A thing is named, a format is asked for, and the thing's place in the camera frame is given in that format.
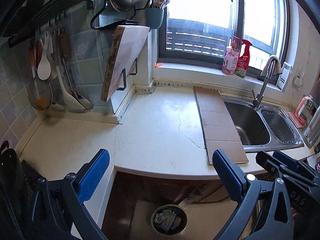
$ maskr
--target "window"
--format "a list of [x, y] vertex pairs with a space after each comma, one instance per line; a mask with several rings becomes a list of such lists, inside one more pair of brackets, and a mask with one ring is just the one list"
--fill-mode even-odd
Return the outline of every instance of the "window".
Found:
[[288, 0], [170, 1], [159, 31], [159, 61], [220, 69], [226, 46], [238, 36], [253, 44], [249, 75], [260, 75], [271, 54], [284, 62]]

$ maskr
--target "cardboard sheet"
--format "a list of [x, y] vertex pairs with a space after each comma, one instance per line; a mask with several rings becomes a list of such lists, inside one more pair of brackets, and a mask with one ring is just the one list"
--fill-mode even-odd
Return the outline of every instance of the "cardboard sheet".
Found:
[[209, 164], [212, 164], [212, 155], [217, 149], [222, 149], [234, 163], [249, 162], [219, 92], [200, 87], [195, 87], [194, 91]]

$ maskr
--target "wooden cutting board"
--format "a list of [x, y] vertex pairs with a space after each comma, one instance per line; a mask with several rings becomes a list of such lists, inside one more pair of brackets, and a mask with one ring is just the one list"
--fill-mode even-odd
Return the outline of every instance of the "wooden cutting board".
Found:
[[249, 162], [236, 127], [218, 91], [194, 87], [208, 162], [222, 149], [234, 163]]
[[135, 68], [150, 28], [146, 26], [119, 25], [113, 35], [112, 46], [103, 82], [101, 100], [107, 102], [113, 93], [123, 86], [122, 70], [126, 77]]

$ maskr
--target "white countertop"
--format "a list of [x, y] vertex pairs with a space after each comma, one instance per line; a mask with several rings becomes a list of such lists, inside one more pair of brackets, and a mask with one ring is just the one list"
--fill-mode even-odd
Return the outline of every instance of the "white countertop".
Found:
[[[192, 89], [157, 87], [152, 95], [138, 95], [124, 115], [123, 125], [47, 118], [34, 133], [21, 159], [47, 179], [61, 179], [77, 171], [104, 148], [116, 170], [169, 179], [218, 179], [208, 165], [200, 117]], [[314, 154], [301, 147], [283, 150], [301, 160]], [[245, 173], [264, 170], [239, 164]]]

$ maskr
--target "backsplash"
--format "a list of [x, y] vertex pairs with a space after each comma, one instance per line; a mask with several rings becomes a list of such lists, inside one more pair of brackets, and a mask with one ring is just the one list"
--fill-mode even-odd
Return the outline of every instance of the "backsplash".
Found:
[[37, 117], [27, 95], [32, 80], [28, 44], [0, 47], [0, 143], [8, 140], [12, 148]]
[[[102, 101], [101, 92], [105, 75], [105, 66], [109, 58], [109, 51], [112, 44], [115, 30], [92, 30], [90, 21], [94, 16], [93, 9], [87, 9], [87, 3], [81, 2], [67, 11], [66, 30], [71, 36], [72, 48], [71, 57], [67, 61], [67, 68], [71, 70], [76, 84], [76, 91], [87, 98], [93, 105], [91, 112], [103, 114], [114, 114], [119, 104], [118, 98], [111, 98], [108, 102]], [[133, 14], [129, 11], [121, 13], [108, 4], [103, 12], [105, 21], [109, 23], [125, 19]], [[133, 78], [129, 77], [127, 86], [133, 84]], [[53, 100], [55, 103], [63, 104], [61, 89], [58, 78], [52, 81]], [[126, 95], [127, 91], [116, 91], [114, 97], [119, 93]]]
[[[133, 78], [129, 76], [125, 91], [116, 91], [108, 102], [100, 99], [114, 30], [92, 30], [90, 20], [94, 10], [88, 10], [85, 1], [72, 7], [66, 14], [65, 25], [71, 36], [72, 47], [67, 68], [72, 72], [76, 91], [94, 105], [92, 110], [86, 111], [113, 114], [133, 85]], [[131, 14], [132, 11], [117, 12], [110, 4], [102, 13], [104, 21], [109, 23], [126, 19]], [[11, 49], [7, 43], [0, 46], [0, 143], [8, 140], [13, 148], [39, 115], [30, 105], [27, 95], [32, 81], [28, 46], [29, 41]], [[50, 83], [52, 102], [63, 104], [58, 78], [50, 80]]]

